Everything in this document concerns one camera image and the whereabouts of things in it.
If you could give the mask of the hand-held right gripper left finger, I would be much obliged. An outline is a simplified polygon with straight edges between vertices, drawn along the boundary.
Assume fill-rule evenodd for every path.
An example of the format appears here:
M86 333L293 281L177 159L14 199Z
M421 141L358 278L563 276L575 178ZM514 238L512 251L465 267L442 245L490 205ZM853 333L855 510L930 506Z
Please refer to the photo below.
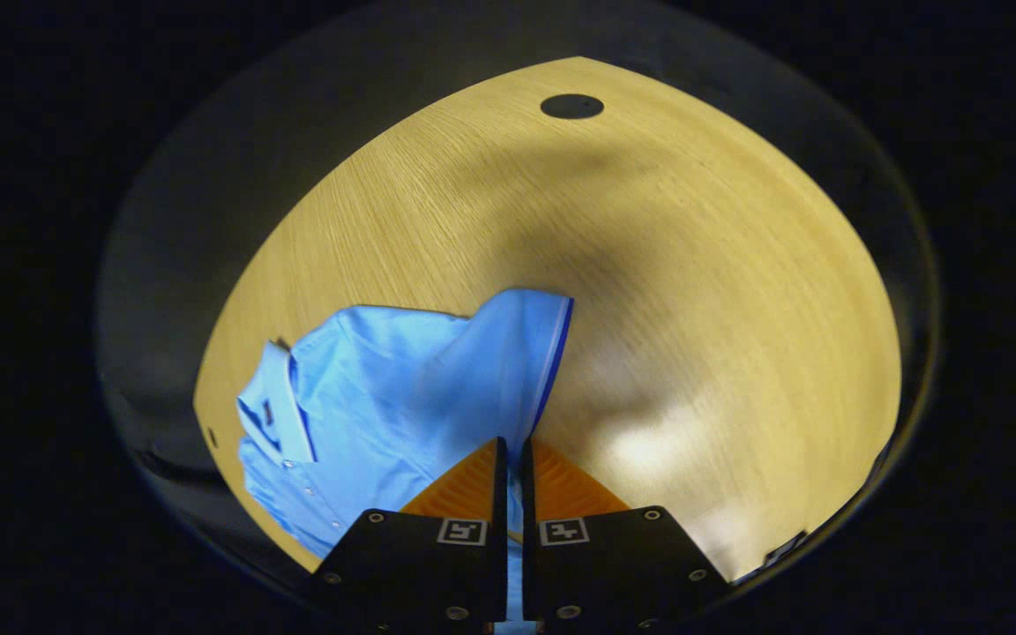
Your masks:
M507 449L491 439L399 511L367 509L310 576L354 634L491 634L507 614Z

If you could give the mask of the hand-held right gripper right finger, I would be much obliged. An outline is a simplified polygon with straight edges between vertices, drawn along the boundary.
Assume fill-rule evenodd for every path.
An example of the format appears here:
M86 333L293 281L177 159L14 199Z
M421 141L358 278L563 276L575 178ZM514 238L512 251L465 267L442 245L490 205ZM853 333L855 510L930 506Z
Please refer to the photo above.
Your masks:
M629 506L537 439L521 502L521 610L541 634L676 634L731 594L664 506Z

